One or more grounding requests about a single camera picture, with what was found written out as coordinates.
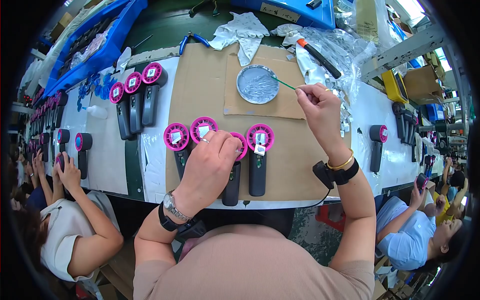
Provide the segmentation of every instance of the yellow container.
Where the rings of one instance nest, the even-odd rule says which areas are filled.
[[[402,75],[395,69],[382,74],[388,99],[396,102],[408,103],[407,89],[403,83]]]

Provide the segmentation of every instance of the green stick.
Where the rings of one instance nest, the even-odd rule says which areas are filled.
[[[288,87],[291,88],[292,90],[295,89],[293,86],[290,86],[290,85],[286,84],[285,82],[279,80],[278,78],[275,78],[275,77],[273,77],[273,76],[271,76],[271,77],[272,77],[273,79],[277,80],[278,82],[280,82],[281,84],[284,84],[284,85],[288,86]]]

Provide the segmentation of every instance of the beige shirt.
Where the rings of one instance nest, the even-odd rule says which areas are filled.
[[[349,262],[334,270],[274,229],[239,231],[202,239],[177,265],[160,260],[138,265],[134,300],[372,298],[372,262]]]

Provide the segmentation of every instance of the round metal dish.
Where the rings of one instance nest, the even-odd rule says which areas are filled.
[[[240,96],[253,104],[265,104],[278,94],[280,83],[272,78],[275,73],[262,65],[243,68],[237,76],[237,90]]]

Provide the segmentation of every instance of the cable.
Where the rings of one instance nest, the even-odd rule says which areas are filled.
[[[327,197],[328,197],[328,194],[330,193],[331,190],[328,190],[327,192],[327,195],[325,195],[325,197],[318,203],[315,203],[314,205],[310,205],[310,206],[304,206],[304,207],[297,207],[297,208],[309,208],[309,207],[314,207],[314,206],[317,206],[319,205],[320,203],[322,203]]]

